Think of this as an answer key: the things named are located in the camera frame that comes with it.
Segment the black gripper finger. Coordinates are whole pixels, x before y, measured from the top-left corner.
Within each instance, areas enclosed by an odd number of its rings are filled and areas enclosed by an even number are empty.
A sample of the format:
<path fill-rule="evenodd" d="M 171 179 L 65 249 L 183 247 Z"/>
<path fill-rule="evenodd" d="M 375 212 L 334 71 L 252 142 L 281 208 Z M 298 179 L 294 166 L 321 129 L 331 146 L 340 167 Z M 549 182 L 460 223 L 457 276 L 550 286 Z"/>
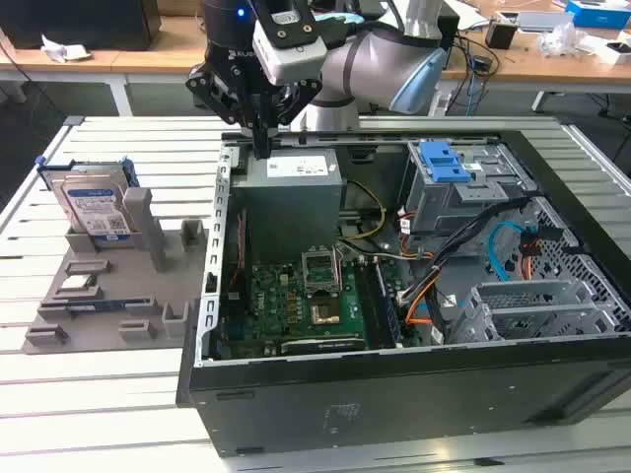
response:
<path fill-rule="evenodd" d="M 254 103 L 244 70 L 229 66 L 227 75 L 221 78 L 210 63 L 195 65 L 189 72 L 185 85 L 204 105 L 214 111 L 226 123 L 238 124 L 252 142 L 254 155 L 263 156 L 263 128 L 260 110 Z"/>
<path fill-rule="evenodd" d="M 322 88 L 321 81 L 299 81 L 272 86 L 262 100 L 262 156 L 269 157 L 271 139 L 279 125 L 289 125 L 316 97 Z"/>

